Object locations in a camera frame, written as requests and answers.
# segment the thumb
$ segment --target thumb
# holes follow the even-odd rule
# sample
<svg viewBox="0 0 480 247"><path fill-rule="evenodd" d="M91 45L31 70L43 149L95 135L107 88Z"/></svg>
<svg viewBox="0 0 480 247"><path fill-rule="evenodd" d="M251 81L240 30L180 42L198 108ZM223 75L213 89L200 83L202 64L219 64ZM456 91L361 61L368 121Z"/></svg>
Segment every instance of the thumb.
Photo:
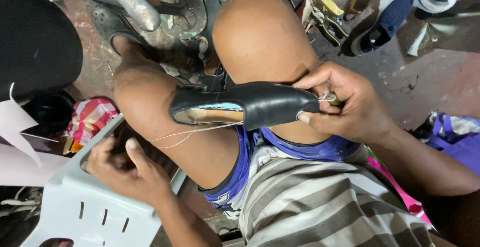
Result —
<svg viewBox="0 0 480 247"><path fill-rule="evenodd" d="M301 112L298 120L310 125L315 131L338 135L343 129L345 119L341 115Z"/></svg>
<svg viewBox="0 0 480 247"><path fill-rule="evenodd" d="M127 143L125 144L125 149L127 150L127 154L130 157L131 161L137 167L138 172L142 173L142 171L148 169L148 158L145 155L144 150L142 149L140 144L138 144L138 141L134 137L127 140Z"/></svg>

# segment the white plastic chair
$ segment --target white plastic chair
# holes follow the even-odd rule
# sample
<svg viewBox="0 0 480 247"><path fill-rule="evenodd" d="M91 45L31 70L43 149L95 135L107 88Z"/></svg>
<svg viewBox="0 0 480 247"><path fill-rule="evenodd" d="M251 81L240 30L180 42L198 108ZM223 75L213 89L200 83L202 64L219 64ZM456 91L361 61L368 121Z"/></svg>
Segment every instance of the white plastic chair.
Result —
<svg viewBox="0 0 480 247"><path fill-rule="evenodd" d="M68 238L74 247L148 247L162 222L153 207L117 195L80 168L92 147L120 123L119 114L48 181L43 191L40 220L21 247L39 247L51 238ZM178 169L175 193L186 175Z"/></svg>

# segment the pink plastic bag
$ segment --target pink plastic bag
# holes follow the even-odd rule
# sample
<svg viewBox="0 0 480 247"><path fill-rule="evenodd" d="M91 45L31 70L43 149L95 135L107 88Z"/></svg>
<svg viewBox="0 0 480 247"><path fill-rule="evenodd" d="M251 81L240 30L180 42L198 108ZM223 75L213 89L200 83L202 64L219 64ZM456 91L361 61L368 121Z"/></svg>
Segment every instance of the pink plastic bag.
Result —
<svg viewBox="0 0 480 247"><path fill-rule="evenodd" d="M73 137L75 142L85 146L118 113L109 100L92 98L78 102L73 107L65 135Z"/></svg>
<svg viewBox="0 0 480 247"><path fill-rule="evenodd" d="M426 221L427 223L431 224L427 215L425 215L425 212L423 211L422 204L419 201L415 200L410 195L408 195L402 188L400 188L399 184L393 178L392 174L390 174L387 167L383 166L377 159L375 159L375 157L373 157L370 154L368 155L368 162L369 162L369 165L371 165L376 170L380 171L392 183L393 187L395 187L396 191L402 197L402 200L405 203L405 206L408 209L408 212Z"/></svg>

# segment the yellow tool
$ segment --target yellow tool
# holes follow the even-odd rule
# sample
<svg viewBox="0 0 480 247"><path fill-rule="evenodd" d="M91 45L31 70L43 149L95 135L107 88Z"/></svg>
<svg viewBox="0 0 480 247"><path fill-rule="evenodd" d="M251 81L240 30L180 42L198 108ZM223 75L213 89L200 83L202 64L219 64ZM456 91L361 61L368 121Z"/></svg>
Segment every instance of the yellow tool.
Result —
<svg viewBox="0 0 480 247"><path fill-rule="evenodd" d="M344 11L340 9L333 0L320 0L321 4L336 17L343 15Z"/></svg>

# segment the hand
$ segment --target hand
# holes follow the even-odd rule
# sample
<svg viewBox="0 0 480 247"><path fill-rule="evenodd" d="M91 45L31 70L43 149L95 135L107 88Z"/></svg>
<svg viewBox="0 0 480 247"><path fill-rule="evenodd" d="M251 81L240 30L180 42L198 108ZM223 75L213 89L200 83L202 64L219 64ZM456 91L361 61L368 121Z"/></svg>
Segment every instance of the hand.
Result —
<svg viewBox="0 0 480 247"><path fill-rule="evenodd" d="M92 148L88 158L87 171L107 184L114 192L143 201L151 206L165 196L172 195L167 172L149 159L135 138L125 144L127 154L136 168L124 171L118 169L118 160L112 162L110 151L115 138L104 139Z"/></svg>
<svg viewBox="0 0 480 247"><path fill-rule="evenodd" d="M329 91L345 101L343 109L320 102L322 113L302 112L300 121L315 130L359 143L378 143L397 129L370 81L336 63L327 61L293 86L318 88L328 83Z"/></svg>

